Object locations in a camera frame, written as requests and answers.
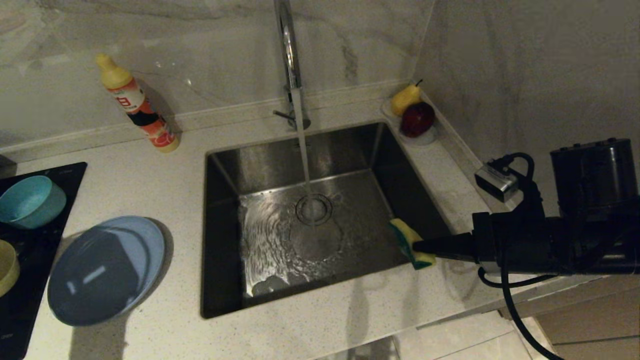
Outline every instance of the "running water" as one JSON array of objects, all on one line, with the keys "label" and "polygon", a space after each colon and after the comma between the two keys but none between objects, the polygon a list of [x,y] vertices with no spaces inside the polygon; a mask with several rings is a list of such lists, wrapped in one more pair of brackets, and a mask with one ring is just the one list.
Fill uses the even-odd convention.
[{"label": "running water", "polygon": [[[302,157],[302,169],[305,172],[305,189],[307,190],[307,201],[303,205],[304,208],[311,207],[307,211],[315,211],[311,202],[311,182],[309,179],[309,160],[307,157],[307,141],[305,139],[304,115],[302,113],[302,96],[299,88],[291,89],[291,101],[293,102],[293,110],[296,114],[296,128],[298,130],[298,141],[300,143],[300,156]],[[312,227],[316,228],[316,222],[312,220]]]}]

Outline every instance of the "faucet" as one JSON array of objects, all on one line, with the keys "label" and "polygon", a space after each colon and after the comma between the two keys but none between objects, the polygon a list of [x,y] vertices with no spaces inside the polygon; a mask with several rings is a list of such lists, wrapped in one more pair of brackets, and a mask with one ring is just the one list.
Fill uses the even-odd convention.
[{"label": "faucet", "polygon": [[[284,90],[287,92],[289,99],[289,113],[273,110],[273,114],[287,119],[289,126],[297,129],[291,90],[299,89],[300,92],[302,92],[302,82],[300,81],[300,66],[298,65],[298,51],[296,48],[296,34],[293,30],[293,19],[291,17],[291,5],[289,4],[289,0],[273,0],[273,4],[276,10],[278,34],[280,35],[280,44],[282,45],[282,59],[284,60],[285,74],[287,76],[287,84],[284,86]],[[302,112],[300,116],[303,117],[302,124],[306,129],[311,125],[311,121],[304,116],[304,110]]]}]

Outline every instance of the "black cooktop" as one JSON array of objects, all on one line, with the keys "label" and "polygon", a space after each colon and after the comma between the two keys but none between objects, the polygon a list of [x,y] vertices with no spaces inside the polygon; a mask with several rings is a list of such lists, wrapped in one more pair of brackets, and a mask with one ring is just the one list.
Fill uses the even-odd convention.
[{"label": "black cooktop", "polygon": [[0,239],[15,247],[20,263],[18,281],[0,297],[0,360],[18,360],[26,355],[51,265],[85,169],[86,163],[76,163],[0,179],[0,194],[34,175],[48,176],[67,194],[62,213],[43,227],[19,230],[0,223]]}]

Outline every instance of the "red apple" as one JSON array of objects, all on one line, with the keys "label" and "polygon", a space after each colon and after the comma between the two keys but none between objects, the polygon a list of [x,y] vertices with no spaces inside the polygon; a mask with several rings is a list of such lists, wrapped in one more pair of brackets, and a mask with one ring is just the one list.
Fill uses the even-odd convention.
[{"label": "red apple", "polygon": [[436,113],[431,105],[419,102],[404,111],[400,131],[408,138],[416,138],[429,130],[435,119]]}]

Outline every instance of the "sink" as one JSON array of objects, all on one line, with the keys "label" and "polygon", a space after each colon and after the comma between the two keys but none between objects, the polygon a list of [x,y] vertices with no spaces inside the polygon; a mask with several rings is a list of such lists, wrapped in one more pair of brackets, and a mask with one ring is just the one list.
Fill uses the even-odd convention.
[{"label": "sink", "polygon": [[391,130],[368,124],[207,155],[201,315],[406,263],[388,226],[450,235]]}]

